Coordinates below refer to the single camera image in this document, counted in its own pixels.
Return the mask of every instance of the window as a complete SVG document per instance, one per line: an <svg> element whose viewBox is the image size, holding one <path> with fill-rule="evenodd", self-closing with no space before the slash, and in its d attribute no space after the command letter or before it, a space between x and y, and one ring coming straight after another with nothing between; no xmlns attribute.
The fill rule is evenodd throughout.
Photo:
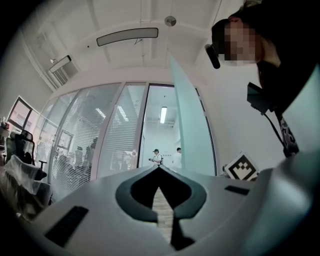
<svg viewBox="0 0 320 256"><path fill-rule="evenodd" d="M9 128L33 133L38 116L39 114L32 107L18 97L9 115L8 122L11 124Z"/></svg>

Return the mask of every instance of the glass wall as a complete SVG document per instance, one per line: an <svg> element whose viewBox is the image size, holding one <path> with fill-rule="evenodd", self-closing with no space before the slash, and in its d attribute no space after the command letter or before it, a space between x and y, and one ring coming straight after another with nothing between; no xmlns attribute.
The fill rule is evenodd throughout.
<svg viewBox="0 0 320 256"><path fill-rule="evenodd" d="M53 98L44 107L33 132L37 166L41 166L39 161L49 162L58 126L76 93L72 92L59 98ZM48 173L48 166L45 164L43 168L46 173Z"/></svg>
<svg viewBox="0 0 320 256"><path fill-rule="evenodd" d="M126 83L103 139L97 177L135 169L134 144L146 83Z"/></svg>
<svg viewBox="0 0 320 256"><path fill-rule="evenodd" d="M116 83L82 89L65 113L49 164L54 200L90 181L98 136L119 86Z"/></svg>

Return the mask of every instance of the plastic wrap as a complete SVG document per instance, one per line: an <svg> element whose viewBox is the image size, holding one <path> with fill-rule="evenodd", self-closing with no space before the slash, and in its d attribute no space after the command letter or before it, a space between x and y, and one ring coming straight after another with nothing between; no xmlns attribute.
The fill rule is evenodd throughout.
<svg viewBox="0 0 320 256"><path fill-rule="evenodd" d="M0 190L10 207L32 221L49 204L52 187L35 180L39 168L22 162L13 155L0 167Z"/></svg>

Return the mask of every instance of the black vent slot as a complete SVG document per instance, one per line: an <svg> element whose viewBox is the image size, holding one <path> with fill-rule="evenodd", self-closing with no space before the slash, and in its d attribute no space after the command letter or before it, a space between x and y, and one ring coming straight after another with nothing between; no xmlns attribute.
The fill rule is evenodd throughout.
<svg viewBox="0 0 320 256"><path fill-rule="evenodd" d="M230 192L233 192L233 193L237 193L237 194L241 194L241 195L248 195L249 193L249 189L246 189L246 188L242 188L242 187L237 187L237 186L227 186L225 188L225 190L228 190Z"/></svg>
<svg viewBox="0 0 320 256"><path fill-rule="evenodd" d="M58 246L64 247L88 211L88 209L81 206L73 207L46 233L45 237Z"/></svg>

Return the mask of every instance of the smoke detector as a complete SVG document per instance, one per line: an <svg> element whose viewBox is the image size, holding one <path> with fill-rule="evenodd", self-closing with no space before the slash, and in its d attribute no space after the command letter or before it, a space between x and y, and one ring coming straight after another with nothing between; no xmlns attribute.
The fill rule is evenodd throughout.
<svg viewBox="0 0 320 256"><path fill-rule="evenodd" d="M164 23L168 26L168 27L173 27L174 25L176 25L177 20L175 17L173 16L168 16L164 19Z"/></svg>

